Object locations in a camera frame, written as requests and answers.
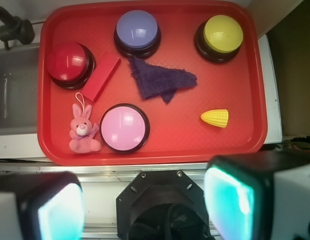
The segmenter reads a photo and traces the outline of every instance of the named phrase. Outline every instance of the metal sink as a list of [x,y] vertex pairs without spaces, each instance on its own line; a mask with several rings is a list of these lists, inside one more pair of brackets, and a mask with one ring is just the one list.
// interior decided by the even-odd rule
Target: metal sink
[[39,44],[0,50],[0,136],[37,132]]

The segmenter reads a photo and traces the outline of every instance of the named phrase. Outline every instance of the stuffed bunny toy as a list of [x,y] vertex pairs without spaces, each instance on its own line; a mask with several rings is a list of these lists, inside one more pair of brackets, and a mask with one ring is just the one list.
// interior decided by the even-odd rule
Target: stuffed bunny toy
[[72,151],[79,154],[96,152],[101,149],[101,144],[98,140],[94,139],[99,126],[89,121],[92,112],[92,106],[87,105],[83,107],[83,112],[80,106],[76,103],[73,104],[74,119],[70,123],[71,130],[69,132],[72,140],[69,147]]

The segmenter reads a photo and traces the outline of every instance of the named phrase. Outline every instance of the yellow corn toy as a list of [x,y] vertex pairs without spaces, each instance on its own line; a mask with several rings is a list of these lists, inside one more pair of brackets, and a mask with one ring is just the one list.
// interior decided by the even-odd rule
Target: yellow corn toy
[[204,112],[200,118],[207,124],[225,128],[228,124],[228,110],[214,109]]

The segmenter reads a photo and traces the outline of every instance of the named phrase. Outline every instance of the red rectangular block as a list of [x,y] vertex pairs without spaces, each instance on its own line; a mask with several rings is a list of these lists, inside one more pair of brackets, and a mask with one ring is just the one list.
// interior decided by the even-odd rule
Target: red rectangular block
[[83,87],[81,94],[95,102],[105,89],[120,62],[120,57],[106,52]]

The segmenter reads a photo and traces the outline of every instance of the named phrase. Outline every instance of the plastic tray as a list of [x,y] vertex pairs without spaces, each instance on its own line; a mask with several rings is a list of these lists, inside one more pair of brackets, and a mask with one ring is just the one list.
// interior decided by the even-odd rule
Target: plastic tray
[[[76,154],[69,149],[72,104],[76,90],[55,85],[45,66],[52,47],[75,41],[88,47],[98,62],[105,52],[118,54],[113,34],[121,15],[131,10],[152,14],[161,29],[159,50],[146,61],[166,68],[185,69],[197,76],[198,86],[178,90],[169,104],[161,97],[143,100],[128,60],[122,62],[97,102],[91,122],[119,103],[140,107],[150,121],[150,135],[137,152],[119,154],[103,144],[100,152]],[[223,14],[242,26],[244,41],[228,63],[203,59],[194,46],[201,23]],[[127,1],[73,5],[60,8],[46,20],[41,33],[39,60],[38,138],[43,152],[65,166],[193,163],[213,155],[256,152],[264,143],[267,124],[257,37],[251,17],[239,6],[224,1]],[[228,109],[227,128],[204,123],[200,115]]]

